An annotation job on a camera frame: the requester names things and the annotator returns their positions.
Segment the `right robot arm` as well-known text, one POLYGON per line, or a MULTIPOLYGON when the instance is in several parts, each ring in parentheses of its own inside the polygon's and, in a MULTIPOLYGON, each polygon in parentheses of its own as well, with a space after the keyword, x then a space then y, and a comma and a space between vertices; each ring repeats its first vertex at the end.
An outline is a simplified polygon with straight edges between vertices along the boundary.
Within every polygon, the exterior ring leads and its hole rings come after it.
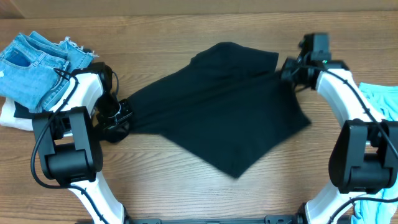
POLYGON ((328 163, 330 180, 295 215, 272 215, 265 223, 349 223, 345 213, 397 180, 397 122, 388 121, 361 93, 342 60, 333 60, 327 33, 304 35, 296 59, 287 58, 282 80, 324 97, 341 126, 328 163))

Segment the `black t-shirt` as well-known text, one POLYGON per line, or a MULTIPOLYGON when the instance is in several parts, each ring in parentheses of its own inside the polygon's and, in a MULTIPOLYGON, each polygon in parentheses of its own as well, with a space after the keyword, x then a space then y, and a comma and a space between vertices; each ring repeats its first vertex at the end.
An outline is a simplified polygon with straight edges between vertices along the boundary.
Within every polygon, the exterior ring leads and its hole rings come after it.
POLYGON ((128 98, 132 116, 108 138, 158 134, 240 177, 310 120, 276 74, 278 54, 218 43, 128 98))

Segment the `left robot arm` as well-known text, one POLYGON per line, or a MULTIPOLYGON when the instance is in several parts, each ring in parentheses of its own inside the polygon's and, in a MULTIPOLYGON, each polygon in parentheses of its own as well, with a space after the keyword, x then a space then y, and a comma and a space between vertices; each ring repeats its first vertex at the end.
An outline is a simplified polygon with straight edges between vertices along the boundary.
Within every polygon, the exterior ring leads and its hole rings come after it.
POLYGON ((103 62, 72 72, 54 71, 70 86, 54 112, 38 114, 32 120, 32 177, 46 189, 73 192, 92 223, 132 223, 102 173, 100 142, 124 139, 133 116, 131 105, 118 100, 118 90, 112 88, 116 73, 103 62))

